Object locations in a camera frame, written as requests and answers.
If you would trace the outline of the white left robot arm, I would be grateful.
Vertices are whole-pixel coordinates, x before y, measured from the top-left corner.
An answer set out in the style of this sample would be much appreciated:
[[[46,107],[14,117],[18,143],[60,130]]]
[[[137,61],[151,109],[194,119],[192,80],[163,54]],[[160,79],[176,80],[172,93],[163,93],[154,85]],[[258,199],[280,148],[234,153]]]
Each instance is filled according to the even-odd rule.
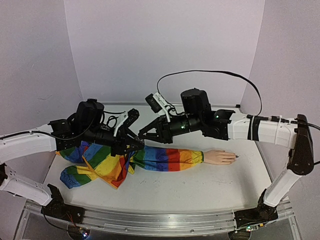
[[[2,135],[0,137],[0,189],[47,206],[56,218],[64,218],[67,206],[54,197],[59,190],[46,186],[15,171],[13,160],[31,160],[41,154],[78,147],[82,142],[110,147],[111,156],[128,157],[130,152],[140,150],[144,143],[130,129],[139,118],[137,109],[111,113],[114,126],[105,123],[107,111],[102,103],[89,98],[78,104],[75,113],[68,118],[52,120],[39,127]]]

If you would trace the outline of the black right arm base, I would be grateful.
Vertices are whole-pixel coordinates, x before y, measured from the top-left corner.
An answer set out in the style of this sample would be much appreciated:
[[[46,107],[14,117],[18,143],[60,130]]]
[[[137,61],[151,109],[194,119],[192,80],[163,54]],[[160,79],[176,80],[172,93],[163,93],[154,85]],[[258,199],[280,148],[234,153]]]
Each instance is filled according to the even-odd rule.
[[[244,229],[260,224],[266,224],[278,219],[277,207],[272,207],[264,203],[266,189],[258,199],[257,206],[243,210],[237,210],[234,213],[236,229]]]

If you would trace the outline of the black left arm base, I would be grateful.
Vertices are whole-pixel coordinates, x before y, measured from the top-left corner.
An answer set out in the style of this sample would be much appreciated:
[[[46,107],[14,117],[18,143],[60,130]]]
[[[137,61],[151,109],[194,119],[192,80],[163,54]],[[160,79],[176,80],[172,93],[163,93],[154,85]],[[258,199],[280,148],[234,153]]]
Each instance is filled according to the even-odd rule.
[[[80,206],[66,204],[60,190],[56,186],[52,184],[48,184],[47,186],[51,192],[51,201],[42,207],[41,213],[46,217],[70,221],[74,224],[82,224],[85,209]]]

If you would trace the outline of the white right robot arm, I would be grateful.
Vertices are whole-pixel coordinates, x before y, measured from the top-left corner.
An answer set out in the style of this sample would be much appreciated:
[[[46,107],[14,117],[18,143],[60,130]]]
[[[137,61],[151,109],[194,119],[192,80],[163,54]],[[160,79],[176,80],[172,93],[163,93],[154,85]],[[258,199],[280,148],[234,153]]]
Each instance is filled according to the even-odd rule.
[[[253,141],[270,165],[283,156],[283,169],[262,196],[262,204],[276,207],[295,183],[314,169],[314,147],[307,118],[244,114],[230,109],[213,110],[204,90],[189,89],[181,93],[183,111],[173,115],[174,107],[159,93],[145,100],[158,118],[139,131],[139,137],[161,144],[172,144],[175,136],[200,131],[216,140]]]

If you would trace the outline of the rainbow striped jacket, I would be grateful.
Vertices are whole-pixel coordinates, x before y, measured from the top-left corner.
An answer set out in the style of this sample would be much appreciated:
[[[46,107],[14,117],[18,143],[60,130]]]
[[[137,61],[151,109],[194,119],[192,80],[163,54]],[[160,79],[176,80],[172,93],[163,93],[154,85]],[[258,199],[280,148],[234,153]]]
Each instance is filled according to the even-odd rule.
[[[72,163],[60,174],[60,180],[68,189],[96,179],[118,189],[128,174],[135,173],[136,167],[156,172],[179,172],[204,161],[202,151],[153,146],[145,146],[127,156],[112,156],[109,146],[84,141],[79,147],[60,150],[56,154]]]

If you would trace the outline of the mannequin hand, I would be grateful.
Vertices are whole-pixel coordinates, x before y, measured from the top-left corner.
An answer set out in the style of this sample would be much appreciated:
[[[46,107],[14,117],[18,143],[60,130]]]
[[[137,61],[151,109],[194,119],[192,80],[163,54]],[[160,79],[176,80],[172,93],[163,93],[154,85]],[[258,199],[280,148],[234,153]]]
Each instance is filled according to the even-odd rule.
[[[237,160],[238,156],[233,152],[224,150],[209,150],[203,153],[203,162],[206,164],[226,166]]]

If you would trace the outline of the aluminium front rail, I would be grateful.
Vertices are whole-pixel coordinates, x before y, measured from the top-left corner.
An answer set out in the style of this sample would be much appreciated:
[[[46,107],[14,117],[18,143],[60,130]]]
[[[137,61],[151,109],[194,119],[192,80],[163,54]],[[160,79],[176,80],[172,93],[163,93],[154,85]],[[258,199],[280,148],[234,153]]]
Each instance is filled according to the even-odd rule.
[[[25,207],[40,216],[42,207],[28,202]],[[73,227],[84,227],[90,230],[102,230],[110,233],[140,235],[140,236],[189,236],[212,235],[239,230],[258,230],[267,224],[293,217],[294,211],[289,200],[282,201],[277,206],[278,219],[266,224],[248,226],[236,229],[235,212],[187,212],[187,213],[152,213],[124,212],[98,208],[85,208],[82,223],[73,223],[46,216],[48,219],[62,223],[70,223]]]

